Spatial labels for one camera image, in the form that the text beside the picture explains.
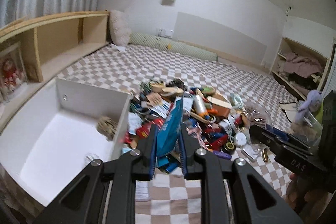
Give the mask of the wardrobe shelf with clothes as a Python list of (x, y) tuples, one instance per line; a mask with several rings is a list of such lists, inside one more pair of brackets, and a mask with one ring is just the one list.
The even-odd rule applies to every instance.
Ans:
[(325, 56), (309, 46), (283, 37), (270, 72), (289, 93), (305, 100), (311, 90), (323, 91), (334, 54), (335, 46)]

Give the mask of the red box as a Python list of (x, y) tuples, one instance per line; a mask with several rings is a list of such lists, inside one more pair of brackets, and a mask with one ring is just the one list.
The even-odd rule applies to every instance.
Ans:
[(158, 129), (161, 129), (164, 121), (165, 120), (162, 118), (157, 118), (152, 121), (146, 122), (140, 128), (136, 129), (135, 133), (140, 139), (147, 138), (149, 136), (151, 126), (156, 125)]

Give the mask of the white bottle orange cap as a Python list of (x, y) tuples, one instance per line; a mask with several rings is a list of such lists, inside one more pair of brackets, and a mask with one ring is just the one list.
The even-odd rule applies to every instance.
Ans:
[(210, 116), (209, 113), (205, 107), (205, 103), (203, 101), (203, 98), (200, 95), (193, 95), (193, 106), (195, 112), (202, 117), (205, 120), (209, 120)]

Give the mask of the green long bolster pillow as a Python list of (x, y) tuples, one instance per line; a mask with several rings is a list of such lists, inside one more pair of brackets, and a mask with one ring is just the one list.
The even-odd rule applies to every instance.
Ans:
[(155, 48), (160, 51), (179, 53), (201, 60), (218, 61), (216, 53), (159, 36), (134, 32), (130, 35), (129, 43), (137, 46)]

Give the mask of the white round tape measure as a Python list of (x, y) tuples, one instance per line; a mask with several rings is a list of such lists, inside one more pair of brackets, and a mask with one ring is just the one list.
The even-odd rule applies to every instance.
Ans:
[(236, 133), (234, 136), (235, 145), (238, 147), (244, 147), (247, 143), (246, 135), (242, 132)]

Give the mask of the white wall panel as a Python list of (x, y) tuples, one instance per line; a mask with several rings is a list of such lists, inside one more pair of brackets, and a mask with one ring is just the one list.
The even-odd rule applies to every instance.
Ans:
[(266, 46), (257, 40), (212, 20), (179, 12), (173, 39), (189, 42), (249, 63), (260, 65)]

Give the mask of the purple lighter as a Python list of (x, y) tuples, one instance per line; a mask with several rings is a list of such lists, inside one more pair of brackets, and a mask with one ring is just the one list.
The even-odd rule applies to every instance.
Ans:
[(213, 151), (213, 154), (219, 157), (220, 159), (231, 160), (232, 156), (228, 153), (220, 152), (220, 151)]

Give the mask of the wooden bedside shelf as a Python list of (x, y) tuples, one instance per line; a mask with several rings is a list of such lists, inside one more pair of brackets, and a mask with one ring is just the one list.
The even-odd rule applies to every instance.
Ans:
[(107, 44), (107, 11), (65, 12), (18, 19), (1, 28), (1, 51), (21, 42), (26, 89), (6, 102), (1, 93), (1, 129), (50, 79)]

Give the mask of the white storage box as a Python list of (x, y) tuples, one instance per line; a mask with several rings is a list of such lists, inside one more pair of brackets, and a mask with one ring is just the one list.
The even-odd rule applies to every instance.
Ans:
[[(1, 135), (1, 164), (35, 201), (47, 206), (90, 159), (117, 159), (127, 131), (130, 95), (55, 79), (37, 92)], [(118, 123), (113, 140), (96, 130)]]

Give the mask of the fluffy white pillow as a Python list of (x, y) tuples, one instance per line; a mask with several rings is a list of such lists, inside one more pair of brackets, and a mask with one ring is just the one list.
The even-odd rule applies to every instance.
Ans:
[(130, 42), (131, 29), (126, 21), (126, 15), (112, 10), (109, 16), (109, 30), (112, 42), (117, 46), (127, 46)]

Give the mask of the gold lighter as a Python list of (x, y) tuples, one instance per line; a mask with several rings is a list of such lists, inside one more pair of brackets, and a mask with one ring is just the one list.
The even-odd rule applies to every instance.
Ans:
[(263, 160), (263, 162), (268, 162), (269, 158), (268, 158), (268, 152), (267, 152), (267, 150), (264, 149), (261, 154), (262, 154), (262, 160)]

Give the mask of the purple plush toy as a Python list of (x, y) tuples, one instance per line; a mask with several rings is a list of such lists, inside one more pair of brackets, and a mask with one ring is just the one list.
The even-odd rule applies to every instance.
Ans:
[(314, 113), (320, 109), (322, 105), (322, 96), (321, 93), (317, 90), (311, 90), (308, 92), (306, 101), (300, 104), (297, 113), (294, 118), (294, 123), (300, 124), (303, 121), (303, 118), (306, 113)]

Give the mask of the blue sachet packet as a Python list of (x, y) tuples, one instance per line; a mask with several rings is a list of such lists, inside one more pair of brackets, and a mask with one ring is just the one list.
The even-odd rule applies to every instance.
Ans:
[(157, 157), (163, 157), (175, 147), (175, 143), (178, 139), (179, 132), (181, 130), (181, 123), (183, 118), (183, 99), (178, 99), (174, 108), (168, 115), (165, 123), (161, 127), (157, 135)]

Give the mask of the checkered bed sheet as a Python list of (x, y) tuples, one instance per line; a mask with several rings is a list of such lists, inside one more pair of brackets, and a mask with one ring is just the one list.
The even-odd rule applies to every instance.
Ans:
[[(232, 65), (204, 61), (150, 47), (103, 49), (83, 57), (59, 73), (59, 78), (97, 87), (138, 91), (149, 79), (180, 79), (188, 87), (211, 86), (221, 95), (237, 94), (248, 105), (259, 105), (272, 125), (285, 131), (290, 123), (281, 102), (294, 101), (272, 76), (244, 71)], [(150, 198), (135, 204), (137, 223), (199, 223), (201, 188), (198, 181), (183, 179), (180, 169), (171, 174), (157, 171), (149, 186)]]

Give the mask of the wall power socket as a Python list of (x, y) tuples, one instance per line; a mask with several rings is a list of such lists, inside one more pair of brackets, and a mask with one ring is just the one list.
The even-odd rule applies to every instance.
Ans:
[(166, 30), (164, 28), (157, 28), (155, 33), (156, 36), (169, 39), (173, 37), (173, 34), (174, 34), (173, 30)]

